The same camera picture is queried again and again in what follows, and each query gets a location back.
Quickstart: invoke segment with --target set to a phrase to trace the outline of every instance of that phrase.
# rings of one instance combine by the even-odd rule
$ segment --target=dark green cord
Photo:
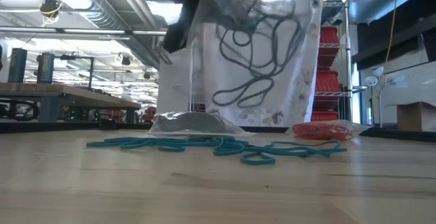
[[[332,148],[317,149],[318,146],[334,144]],[[277,145],[289,145],[287,148],[277,148]],[[242,163],[248,165],[272,165],[275,159],[268,155],[289,156],[289,157],[308,157],[311,155],[321,155],[329,157],[332,153],[346,152],[346,148],[341,148],[339,141],[327,141],[319,144],[303,144],[297,142],[272,142],[266,146],[254,146],[248,142],[235,140],[232,137],[213,138],[213,139],[168,139],[168,138],[112,138],[105,139],[103,142],[89,142],[89,147],[109,147],[119,146],[121,149],[135,149],[144,146],[157,146],[157,149],[164,152],[185,152],[187,146],[207,146],[213,147],[215,156],[237,155],[243,152],[250,152],[243,155],[240,159]]]

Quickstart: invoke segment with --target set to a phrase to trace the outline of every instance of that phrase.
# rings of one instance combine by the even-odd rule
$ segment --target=black machine
[[[182,12],[176,24],[168,26],[163,41],[163,48],[172,53],[186,46],[186,40],[191,27],[194,14],[200,0],[173,0],[175,3],[182,3]]]
[[[0,118],[7,117],[16,121],[31,121],[37,118],[39,114],[40,109],[36,102],[0,99]]]

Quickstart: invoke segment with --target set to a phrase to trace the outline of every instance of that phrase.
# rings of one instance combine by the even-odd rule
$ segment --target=cardboard box
[[[436,107],[427,102],[397,105],[396,117],[401,131],[436,131]]]

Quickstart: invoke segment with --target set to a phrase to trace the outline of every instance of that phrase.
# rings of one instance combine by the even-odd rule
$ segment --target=metal frame
[[[85,34],[85,35],[113,35],[113,36],[165,36],[165,30],[114,30],[114,29],[72,29],[52,27],[9,27],[0,26],[0,32],[8,33],[44,33],[44,34]]]
[[[343,98],[344,101],[347,100],[347,102],[343,102],[343,105],[346,106],[343,108],[345,111],[345,119],[352,120],[352,95],[353,93],[359,93],[362,91],[365,91],[365,87],[359,86],[357,89],[353,89],[352,86],[352,58],[351,58],[351,42],[349,37],[349,17],[348,17],[348,4],[343,3],[342,1],[326,1],[324,2],[324,7],[343,7],[344,8],[344,14],[345,14],[345,44],[325,44],[320,43],[320,48],[345,48],[346,50],[346,72],[347,72],[347,84],[345,87],[345,91],[342,92],[315,92],[316,97],[337,97],[338,102],[339,98]]]

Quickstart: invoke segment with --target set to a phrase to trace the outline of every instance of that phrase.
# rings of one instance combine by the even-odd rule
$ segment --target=red shelf bin
[[[316,121],[335,121],[339,120],[338,112],[326,112],[326,111],[313,111],[312,112],[312,122]]]
[[[316,72],[316,92],[341,92],[337,71]],[[338,97],[315,96],[313,99],[314,110],[333,110],[338,104]]]
[[[336,27],[322,27],[320,35],[321,44],[339,44],[338,29]],[[318,51],[318,68],[330,69],[333,65],[339,48],[320,47]]]

